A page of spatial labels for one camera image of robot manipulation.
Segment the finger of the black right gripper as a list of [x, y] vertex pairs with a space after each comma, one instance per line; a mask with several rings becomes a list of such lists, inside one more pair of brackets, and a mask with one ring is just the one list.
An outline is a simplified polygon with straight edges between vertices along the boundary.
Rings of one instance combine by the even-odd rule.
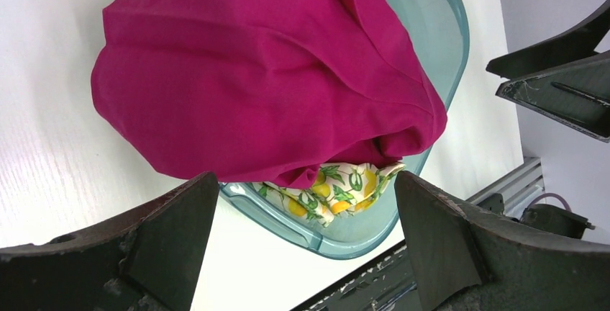
[[609, 0], [577, 25], [559, 35], [527, 48], [494, 58], [486, 66], [489, 73], [515, 79], [584, 60], [601, 60], [609, 51], [595, 48], [609, 33]]
[[503, 82], [496, 95], [609, 142], [609, 52]]

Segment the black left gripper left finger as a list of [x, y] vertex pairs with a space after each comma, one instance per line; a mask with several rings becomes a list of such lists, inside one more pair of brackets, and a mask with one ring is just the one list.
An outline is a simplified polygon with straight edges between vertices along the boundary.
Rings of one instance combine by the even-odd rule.
[[43, 245], [1, 250], [3, 310], [189, 310], [219, 196], [212, 173]]

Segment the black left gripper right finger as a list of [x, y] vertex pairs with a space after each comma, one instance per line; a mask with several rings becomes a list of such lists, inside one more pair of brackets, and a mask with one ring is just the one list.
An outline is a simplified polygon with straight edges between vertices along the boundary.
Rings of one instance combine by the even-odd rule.
[[607, 310], [609, 247], [545, 232], [400, 172], [394, 182], [424, 310]]

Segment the yellow patterned cloth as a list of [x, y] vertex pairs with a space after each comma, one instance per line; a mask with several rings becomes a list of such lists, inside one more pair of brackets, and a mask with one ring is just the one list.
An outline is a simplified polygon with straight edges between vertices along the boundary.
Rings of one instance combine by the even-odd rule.
[[308, 189], [291, 189], [272, 183], [251, 183], [263, 198], [290, 215], [329, 226], [338, 217], [354, 216], [375, 204], [405, 165], [378, 168], [371, 163], [321, 165]]

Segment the magenta cloth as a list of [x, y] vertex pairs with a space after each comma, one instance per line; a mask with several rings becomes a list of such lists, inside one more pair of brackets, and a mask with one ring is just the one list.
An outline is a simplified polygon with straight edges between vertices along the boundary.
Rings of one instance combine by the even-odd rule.
[[96, 111], [159, 173], [309, 188], [443, 134], [443, 101], [386, 0], [115, 0]]

